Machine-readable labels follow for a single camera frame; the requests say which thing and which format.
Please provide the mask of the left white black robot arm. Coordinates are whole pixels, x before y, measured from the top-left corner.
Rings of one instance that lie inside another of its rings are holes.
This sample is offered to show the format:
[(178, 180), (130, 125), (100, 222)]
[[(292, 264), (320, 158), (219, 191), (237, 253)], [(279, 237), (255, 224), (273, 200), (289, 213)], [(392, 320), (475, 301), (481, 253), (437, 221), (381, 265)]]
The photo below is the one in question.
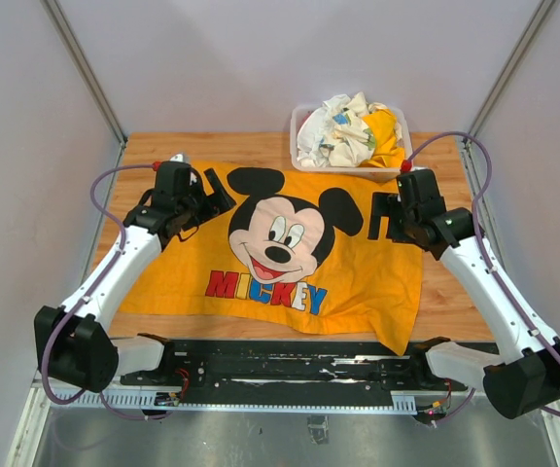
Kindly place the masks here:
[(123, 300), (172, 239), (186, 241), (205, 223), (229, 212), (235, 200), (212, 168), (198, 172), (171, 159), (149, 166), (155, 184), (123, 219), (106, 256), (61, 305), (43, 306), (34, 318), (38, 370), (48, 396), (55, 379), (100, 393), (116, 377), (143, 372), (153, 383), (175, 378), (177, 361), (168, 341), (148, 334), (123, 340), (108, 335)]

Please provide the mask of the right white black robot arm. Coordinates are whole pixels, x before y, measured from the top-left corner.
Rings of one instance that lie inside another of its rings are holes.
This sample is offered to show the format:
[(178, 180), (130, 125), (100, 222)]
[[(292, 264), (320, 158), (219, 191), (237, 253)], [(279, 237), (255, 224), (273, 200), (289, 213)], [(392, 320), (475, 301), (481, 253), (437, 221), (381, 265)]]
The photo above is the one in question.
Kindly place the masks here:
[(560, 400), (560, 337), (523, 298), (484, 238), (475, 214), (448, 209), (434, 172), (418, 169), (396, 178), (395, 193), (372, 198), (368, 234), (415, 245), (441, 262), (462, 285), (498, 348), (488, 353), (447, 338), (415, 347), (411, 381), (430, 389), (452, 379), (483, 392), (503, 417), (515, 419)]

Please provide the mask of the yellow pillowcase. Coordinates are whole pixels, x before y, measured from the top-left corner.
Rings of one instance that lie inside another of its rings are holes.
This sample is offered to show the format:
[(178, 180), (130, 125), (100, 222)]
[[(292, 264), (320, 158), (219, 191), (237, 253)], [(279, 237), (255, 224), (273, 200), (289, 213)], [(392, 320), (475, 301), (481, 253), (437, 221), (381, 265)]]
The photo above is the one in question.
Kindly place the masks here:
[(121, 312), (222, 315), (315, 335), (374, 333), (403, 353), (417, 316), (423, 256), (368, 240), (371, 197), (393, 183), (216, 162), (236, 205), (175, 239), (141, 274)]

